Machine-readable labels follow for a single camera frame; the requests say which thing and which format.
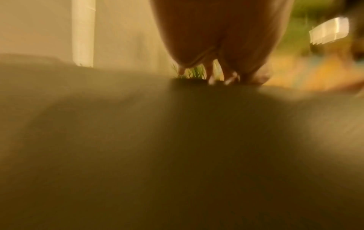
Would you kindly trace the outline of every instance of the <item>beige wall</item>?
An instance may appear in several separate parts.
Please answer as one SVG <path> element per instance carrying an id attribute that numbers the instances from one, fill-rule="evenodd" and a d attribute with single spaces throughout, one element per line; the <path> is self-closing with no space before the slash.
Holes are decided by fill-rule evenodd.
<path id="1" fill-rule="evenodd" d="M 72 61 L 71 0 L 0 1 L 0 53 Z M 171 73 L 147 0 L 96 0 L 94 67 Z"/>

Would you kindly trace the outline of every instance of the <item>white pipe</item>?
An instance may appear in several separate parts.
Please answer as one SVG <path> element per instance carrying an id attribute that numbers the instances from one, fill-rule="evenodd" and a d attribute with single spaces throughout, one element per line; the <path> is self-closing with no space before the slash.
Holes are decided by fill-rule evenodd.
<path id="1" fill-rule="evenodd" d="M 96 0 L 72 0 L 72 56 L 78 66 L 94 66 Z"/>

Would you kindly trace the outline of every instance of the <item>vertical column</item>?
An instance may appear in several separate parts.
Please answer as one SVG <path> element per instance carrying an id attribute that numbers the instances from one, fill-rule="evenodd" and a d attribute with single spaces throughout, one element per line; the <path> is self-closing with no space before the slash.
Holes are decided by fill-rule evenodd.
<path id="1" fill-rule="evenodd" d="M 72 0 L 72 56 L 78 66 L 93 67 L 96 0 Z"/>

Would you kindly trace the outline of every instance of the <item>gray fabric surface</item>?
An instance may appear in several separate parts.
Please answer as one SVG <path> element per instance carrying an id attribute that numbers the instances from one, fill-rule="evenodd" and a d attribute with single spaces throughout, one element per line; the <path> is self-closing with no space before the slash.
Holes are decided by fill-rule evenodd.
<path id="1" fill-rule="evenodd" d="M 0 68 L 0 229 L 362 229 L 364 101 Z"/>

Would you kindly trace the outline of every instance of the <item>dark object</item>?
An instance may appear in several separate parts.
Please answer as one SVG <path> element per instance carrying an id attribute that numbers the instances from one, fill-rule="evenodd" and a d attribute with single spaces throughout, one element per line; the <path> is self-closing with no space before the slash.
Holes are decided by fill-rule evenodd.
<path id="1" fill-rule="evenodd" d="M 1 230 L 361 229 L 364 100 L 0 67 Z"/>

